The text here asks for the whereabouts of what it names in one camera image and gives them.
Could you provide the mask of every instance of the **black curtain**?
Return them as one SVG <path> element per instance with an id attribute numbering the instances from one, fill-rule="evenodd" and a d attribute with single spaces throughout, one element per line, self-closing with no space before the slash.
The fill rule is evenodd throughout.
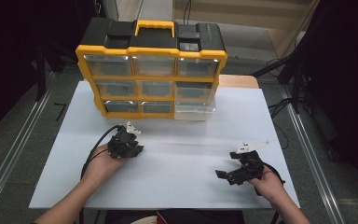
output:
<path id="1" fill-rule="evenodd" d="M 60 56 L 76 59 L 76 47 L 95 16 L 92 0 L 0 0 L 0 120 L 40 76 L 31 65 L 36 49 L 43 45 L 53 70 L 61 70 Z"/>
<path id="2" fill-rule="evenodd" d="M 326 139 L 330 147 L 358 168 L 358 1 L 322 0 L 293 58 L 280 82 L 307 79 L 307 91 L 337 130 Z"/>

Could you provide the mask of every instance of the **gray floor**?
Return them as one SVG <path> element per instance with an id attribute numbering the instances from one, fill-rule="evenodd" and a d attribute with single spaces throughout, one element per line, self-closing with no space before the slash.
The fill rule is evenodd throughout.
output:
<path id="1" fill-rule="evenodd" d="M 222 73 L 250 74 L 275 58 L 265 30 L 223 24 L 221 29 L 229 54 L 227 67 Z M 275 70 L 258 79 L 268 105 L 277 104 L 283 98 L 282 86 L 275 77 L 277 75 L 279 71 Z M 65 67 L 62 74 L 53 76 L 55 79 L 53 78 L 53 83 L 49 85 L 51 93 L 46 106 L 0 191 L 0 223 L 30 223 L 43 213 L 41 210 L 28 209 L 28 204 L 34 193 L 34 183 L 43 170 L 64 117 L 63 114 L 58 119 L 62 107 L 55 104 L 69 105 L 77 82 L 83 79 L 77 66 L 72 63 Z M 32 87 L 0 123 L 0 166 L 34 107 L 35 96 L 36 87 Z M 327 145 L 316 124 L 311 116 L 301 107 L 300 109 L 300 117 L 346 223 L 358 223 L 358 171 L 346 163 L 329 160 Z M 283 149 L 283 154 L 303 212 L 311 223 L 331 223 L 288 110 L 284 109 L 274 121 L 282 147 L 288 144 L 288 147 Z M 86 211 L 87 223 L 93 221 L 95 214 L 96 211 Z M 273 211 L 246 210 L 243 215 L 247 223 L 270 223 Z"/>

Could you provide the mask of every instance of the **floor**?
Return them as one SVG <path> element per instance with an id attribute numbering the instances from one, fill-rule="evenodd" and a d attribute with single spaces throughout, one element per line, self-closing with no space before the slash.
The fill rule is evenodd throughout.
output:
<path id="1" fill-rule="evenodd" d="M 128 20 L 134 18 L 136 10 L 129 3 L 139 6 L 140 1 L 128 1 L 125 5 L 121 4 L 124 1 L 117 2 L 119 12 L 122 11 L 121 18 L 126 15 Z M 123 8 L 127 8 L 130 13 L 126 14 Z M 220 24 L 220 27 L 229 55 L 222 73 L 251 74 L 276 58 L 264 29 L 225 24 Z M 287 90 L 290 93 L 291 84 L 282 86 L 277 82 L 276 76 L 279 73 L 279 70 L 274 70 L 258 79 L 268 105 L 277 104 L 285 98 Z M 69 60 L 61 74 L 50 73 L 48 70 L 48 97 L 36 104 L 36 87 L 32 87 L 1 121 L 0 223 L 30 223 L 44 212 L 31 210 L 28 205 L 64 119 L 66 110 L 63 105 L 70 104 L 77 82 L 82 79 L 76 64 Z M 342 215 L 342 221 L 331 219 L 307 158 L 306 146 L 296 131 L 290 108 L 288 106 L 282 110 L 274 122 L 302 211 L 311 223 L 358 223 L 358 171 L 349 164 L 329 159 L 327 144 L 317 125 L 301 106 L 298 116 Z M 22 127 L 30 122 L 27 119 L 30 114 L 34 115 L 35 123 L 24 130 Z M 25 137 L 18 138 L 19 133 L 25 133 Z M 97 211 L 86 210 L 86 223 L 93 222 L 96 214 Z M 247 223 L 270 223 L 273 211 L 246 210 L 243 215 Z M 97 223 L 103 223 L 103 214 Z"/>

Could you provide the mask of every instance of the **forearm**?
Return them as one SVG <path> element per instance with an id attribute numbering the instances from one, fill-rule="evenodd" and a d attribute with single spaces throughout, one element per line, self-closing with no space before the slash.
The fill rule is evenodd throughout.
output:
<path id="1" fill-rule="evenodd" d="M 287 197 L 282 198 L 279 202 L 272 203 L 272 206 L 281 215 L 285 224 L 308 224 L 310 223 L 297 205 Z"/>
<path id="2" fill-rule="evenodd" d="M 72 224 L 96 186 L 79 182 L 62 200 L 39 217 L 38 224 Z"/>

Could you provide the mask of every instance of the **metal rail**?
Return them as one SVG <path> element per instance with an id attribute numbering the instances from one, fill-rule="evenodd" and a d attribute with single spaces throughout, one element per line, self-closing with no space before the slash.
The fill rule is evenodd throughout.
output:
<path id="1" fill-rule="evenodd" d="M 287 86 L 282 87 L 282 96 L 283 98 L 290 97 L 290 91 Z M 327 214 L 330 217 L 332 223 L 344 224 L 344 218 L 339 210 L 336 197 L 331 190 L 328 181 L 324 175 L 324 171 L 319 163 L 316 154 L 313 150 L 310 139 L 308 138 L 307 132 L 302 123 L 301 117 L 295 112 L 291 105 L 288 107 L 289 115 L 292 119 L 292 122 L 295 126 L 298 139 L 301 143 L 301 146 L 304 150 L 305 156 L 307 158 L 308 164 L 310 165 L 310 170 L 312 171 L 313 178 L 315 179 L 316 185 L 321 193 L 322 200 L 324 201 L 324 206 L 326 208 Z"/>
<path id="2" fill-rule="evenodd" d="M 28 137 L 32 133 L 34 126 L 38 121 L 40 114 L 46 105 L 46 102 L 48 101 L 51 89 L 56 79 L 57 75 L 53 72 L 48 75 L 48 88 L 46 93 L 42 96 L 39 102 L 34 104 L 31 113 L 29 114 L 27 120 L 24 122 L 19 134 L 17 135 L 13 145 L 10 148 L 10 151 L 7 153 L 7 156 L 0 166 L 0 193 L 2 192 L 14 166 L 16 165 L 16 162 L 22 153 L 22 150 L 24 149 L 25 144 L 27 143 Z"/>

